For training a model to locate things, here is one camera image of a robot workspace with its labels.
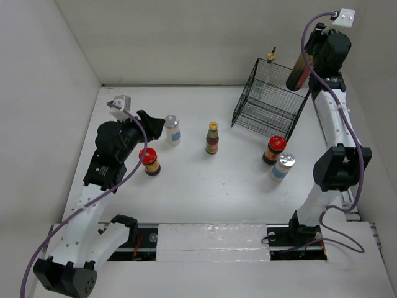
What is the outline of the dark soy sauce bottle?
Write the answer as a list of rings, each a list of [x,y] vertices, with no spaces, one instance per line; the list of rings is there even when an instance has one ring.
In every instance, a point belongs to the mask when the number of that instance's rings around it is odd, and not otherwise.
[[[286,87],[291,91],[298,91],[310,75],[310,70],[301,53],[286,81]]]

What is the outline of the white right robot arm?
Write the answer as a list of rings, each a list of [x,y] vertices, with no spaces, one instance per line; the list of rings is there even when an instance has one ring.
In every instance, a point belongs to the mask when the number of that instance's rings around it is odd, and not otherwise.
[[[294,212],[282,239],[288,252],[320,242],[327,211],[351,186],[362,189],[364,171],[372,158],[352,128],[346,106],[346,86],[340,69],[351,48],[348,36],[317,23],[301,38],[301,60],[309,74],[309,97],[317,113],[326,152],[314,164],[314,185],[303,205]]]

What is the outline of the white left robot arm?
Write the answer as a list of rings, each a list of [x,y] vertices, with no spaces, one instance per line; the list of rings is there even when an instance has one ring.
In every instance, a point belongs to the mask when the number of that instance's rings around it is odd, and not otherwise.
[[[68,297],[89,297],[100,267],[120,246],[136,243],[137,219],[117,214],[102,232],[98,223],[117,189],[130,178],[125,161],[137,144],[157,140],[164,124],[164,119],[139,110],[135,117],[121,111],[115,121],[98,127],[96,149],[76,210],[65,220],[66,228],[54,250],[33,267],[46,290]]]

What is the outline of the clear glass oil bottle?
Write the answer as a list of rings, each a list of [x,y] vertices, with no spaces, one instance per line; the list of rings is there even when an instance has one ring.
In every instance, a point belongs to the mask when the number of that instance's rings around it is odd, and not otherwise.
[[[266,102],[267,96],[269,95],[271,86],[270,86],[270,81],[272,78],[272,73],[273,73],[273,62],[276,58],[276,49],[277,47],[273,47],[272,51],[267,54],[267,58],[265,63],[262,65],[261,68],[261,75],[260,75],[260,81],[261,81],[261,101]]]

